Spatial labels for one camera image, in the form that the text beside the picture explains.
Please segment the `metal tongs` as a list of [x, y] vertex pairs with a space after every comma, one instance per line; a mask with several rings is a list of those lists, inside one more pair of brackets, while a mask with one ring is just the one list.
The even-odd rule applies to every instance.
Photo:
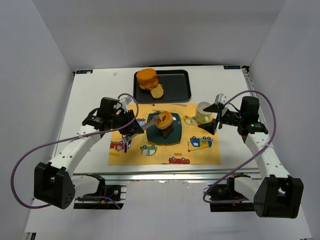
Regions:
[[[143, 133], [144, 131], [146, 131], [148, 128], [150, 128], [151, 126], [154, 126], [156, 125], [157, 123], [159, 123], [161, 120], [160, 120], [160, 117], [159, 115], [156, 115], [154, 117], [151, 118], [150, 121], [148, 121], [146, 124], [144, 124], [141, 128], [143, 130]], [[133, 138], [135, 138], [136, 136], [140, 135], [140, 133], [135, 133], [135, 134], [130, 134], [128, 136], [125, 136], [122, 138], [122, 141], [125, 143], [125, 144], [128, 144], [129, 141], [131, 141]]]

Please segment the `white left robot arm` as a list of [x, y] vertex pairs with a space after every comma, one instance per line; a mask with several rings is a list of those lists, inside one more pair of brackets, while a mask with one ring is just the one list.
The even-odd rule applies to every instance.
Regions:
[[74, 176], [74, 171], [105, 134], [119, 132], [127, 148], [132, 138], [144, 130], [136, 120], [138, 111], [128, 109], [135, 99], [128, 93], [118, 98], [104, 97], [100, 106], [83, 120], [77, 135], [48, 163], [40, 162], [34, 169], [33, 194], [37, 200], [62, 210], [74, 199], [106, 199], [105, 179], [96, 174]]

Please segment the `pale green mug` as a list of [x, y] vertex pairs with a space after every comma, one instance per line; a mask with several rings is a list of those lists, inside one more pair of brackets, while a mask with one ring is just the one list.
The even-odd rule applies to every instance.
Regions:
[[209, 107], [211, 104], [206, 101], [202, 101], [197, 104], [195, 111], [195, 119], [199, 124], [206, 124], [210, 121], [211, 112], [205, 111], [205, 108]]

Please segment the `glazed bagel donut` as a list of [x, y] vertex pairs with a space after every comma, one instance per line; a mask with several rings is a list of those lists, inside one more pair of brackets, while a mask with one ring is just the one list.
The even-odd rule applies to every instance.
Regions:
[[173, 116], [170, 112], [164, 111], [158, 115], [159, 120], [156, 127], [160, 130], [167, 129], [173, 123]]

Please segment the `brown croissant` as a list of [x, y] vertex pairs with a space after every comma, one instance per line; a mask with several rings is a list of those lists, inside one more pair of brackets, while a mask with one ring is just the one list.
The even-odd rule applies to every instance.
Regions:
[[162, 129], [161, 133], [164, 138], [167, 138], [168, 135], [174, 130], [174, 123], [172, 122], [167, 128]]

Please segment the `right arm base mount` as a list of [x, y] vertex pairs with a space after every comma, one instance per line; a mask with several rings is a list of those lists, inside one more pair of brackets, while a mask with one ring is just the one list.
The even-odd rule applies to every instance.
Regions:
[[[208, 192], [210, 201], [234, 201], [242, 200], [245, 197], [234, 190], [235, 178], [251, 177], [244, 173], [234, 174], [226, 179], [226, 183], [216, 185], [212, 190]], [[215, 203], [210, 204], [211, 213], [231, 213], [231, 212], [254, 212], [254, 205], [250, 201], [241, 201], [234, 203]]]

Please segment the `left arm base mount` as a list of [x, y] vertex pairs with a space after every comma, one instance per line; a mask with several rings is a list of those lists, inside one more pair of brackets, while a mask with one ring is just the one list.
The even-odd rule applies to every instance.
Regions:
[[75, 188], [74, 209], [120, 210], [124, 206], [127, 187], [106, 183], [96, 174], [76, 175], [71, 178]]

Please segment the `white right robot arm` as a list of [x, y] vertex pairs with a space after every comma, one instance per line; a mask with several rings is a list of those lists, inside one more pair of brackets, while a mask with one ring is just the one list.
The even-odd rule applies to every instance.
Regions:
[[211, 122], [201, 124], [200, 128], [210, 134], [224, 125], [235, 126], [243, 142], [252, 153], [261, 181], [253, 180], [239, 168], [224, 176], [226, 184], [217, 180], [203, 194], [203, 200], [211, 207], [238, 205], [249, 201], [253, 210], [261, 218], [295, 219], [298, 216], [304, 184], [300, 178], [292, 177], [284, 168], [271, 146], [274, 138], [266, 126], [260, 122], [260, 101], [254, 96], [244, 96], [240, 109], [229, 110], [229, 98], [220, 93], [205, 111], [216, 113]]

